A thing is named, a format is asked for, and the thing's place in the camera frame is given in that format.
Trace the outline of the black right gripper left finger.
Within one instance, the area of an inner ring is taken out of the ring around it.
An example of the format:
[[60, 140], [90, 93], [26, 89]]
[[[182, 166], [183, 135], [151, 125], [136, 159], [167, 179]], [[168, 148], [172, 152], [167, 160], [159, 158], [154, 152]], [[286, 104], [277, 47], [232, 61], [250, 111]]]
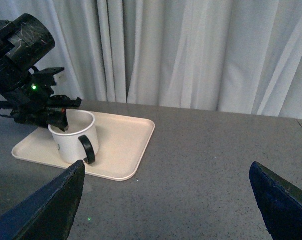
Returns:
[[65, 240], [81, 201], [85, 165], [78, 160], [0, 217], [0, 240]]

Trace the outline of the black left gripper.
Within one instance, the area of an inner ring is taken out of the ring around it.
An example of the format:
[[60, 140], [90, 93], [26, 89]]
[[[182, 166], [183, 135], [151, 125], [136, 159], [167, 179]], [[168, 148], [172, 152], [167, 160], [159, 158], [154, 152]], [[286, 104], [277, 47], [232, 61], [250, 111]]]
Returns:
[[0, 110], [10, 110], [6, 118], [13, 118], [16, 123], [34, 125], [42, 128], [52, 125], [61, 131], [68, 130], [67, 109], [77, 109], [81, 98], [70, 99], [66, 95], [55, 95], [53, 86], [63, 78], [64, 68], [53, 67], [28, 73], [27, 82], [10, 92], [1, 95]]

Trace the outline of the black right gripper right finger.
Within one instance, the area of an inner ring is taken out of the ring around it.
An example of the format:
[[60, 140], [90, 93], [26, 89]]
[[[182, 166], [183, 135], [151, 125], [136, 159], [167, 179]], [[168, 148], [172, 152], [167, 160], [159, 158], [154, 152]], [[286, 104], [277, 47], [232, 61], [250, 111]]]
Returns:
[[256, 161], [249, 180], [272, 239], [302, 240], [302, 190]]

